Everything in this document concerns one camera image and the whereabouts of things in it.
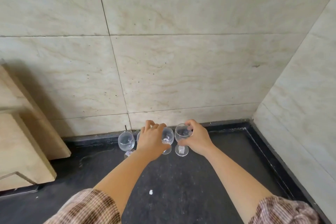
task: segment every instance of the person's right hand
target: person's right hand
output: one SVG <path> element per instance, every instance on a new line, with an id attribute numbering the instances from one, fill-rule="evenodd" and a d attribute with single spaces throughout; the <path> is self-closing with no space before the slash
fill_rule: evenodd
<path id="1" fill-rule="evenodd" d="M 194 129 L 191 137 L 187 139 L 180 140 L 178 145 L 189 146 L 194 152 L 205 156 L 211 148 L 214 147 L 208 131 L 201 124 L 195 120 L 187 120 L 185 122 L 187 125 L 191 125 Z"/>

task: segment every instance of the glass base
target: glass base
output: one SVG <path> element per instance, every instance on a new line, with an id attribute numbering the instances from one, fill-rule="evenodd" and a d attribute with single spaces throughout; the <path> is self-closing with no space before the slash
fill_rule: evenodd
<path id="1" fill-rule="evenodd" d="M 175 147 L 175 152 L 176 152 L 177 155 L 179 155 L 181 157 L 184 157 L 184 156 L 186 156 L 188 154 L 189 148 L 188 148 L 188 146 L 179 146 L 179 145 L 177 145 Z"/>
<path id="2" fill-rule="evenodd" d="M 169 154 L 171 152 L 171 145 L 170 145 L 170 148 L 168 150 L 165 150 L 162 154 L 166 155 L 166 154 Z"/>

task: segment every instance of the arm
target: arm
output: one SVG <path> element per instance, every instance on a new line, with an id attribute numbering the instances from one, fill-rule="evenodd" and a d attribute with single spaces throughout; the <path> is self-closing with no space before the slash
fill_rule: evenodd
<path id="1" fill-rule="evenodd" d="M 141 129 L 137 150 L 94 187 L 113 198 L 120 215 L 124 212 L 132 189 L 144 168 L 169 148 L 168 144 L 161 141 L 164 127 L 165 124 L 159 125 L 147 120 L 146 126 Z"/>
<path id="2" fill-rule="evenodd" d="M 211 141 L 207 130 L 195 120 L 188 120 L 194 132 L 191 137 L 178 142 L 203 155 L 212 165 L 229 194 L 243 222 L 247 224 L 254 216 L 260 200 L 272 193 L 252 175 L 219 150 Z"/>

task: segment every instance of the forearm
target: forearm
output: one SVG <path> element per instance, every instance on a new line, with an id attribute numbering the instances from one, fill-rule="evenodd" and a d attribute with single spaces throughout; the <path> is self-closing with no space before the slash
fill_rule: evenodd
<path id="1" fill-rule="evenodd" d="M 243 222 L 247 224 L 254 216 L 259 201 L 272 193 L 215 146 L 207 151 L 205 157 L 216 171 Z"/>
<path id="2" fill-rule="evenodd" d="M 124 212 L 135 183 L 150 159 L 143 151 L 135 151 L 114 168 L 94 188 L 107 193 L 115 201 L 120 215 Z"/>

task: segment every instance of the plaid sleeve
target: plaid sleeve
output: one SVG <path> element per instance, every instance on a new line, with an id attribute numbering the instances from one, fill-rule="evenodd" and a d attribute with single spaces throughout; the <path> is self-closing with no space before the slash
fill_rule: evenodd
<path id="1" fill-rule="evenodd" d="M 249 224 L 318 224 L 317 213 L 305 202 L 266 197 Z"/>
<path id="2" fill-rule="evenodd" d="M 121 224 L 113 199 L 96 189 L 84 189 L 72 196 L 44 224 Z"/>

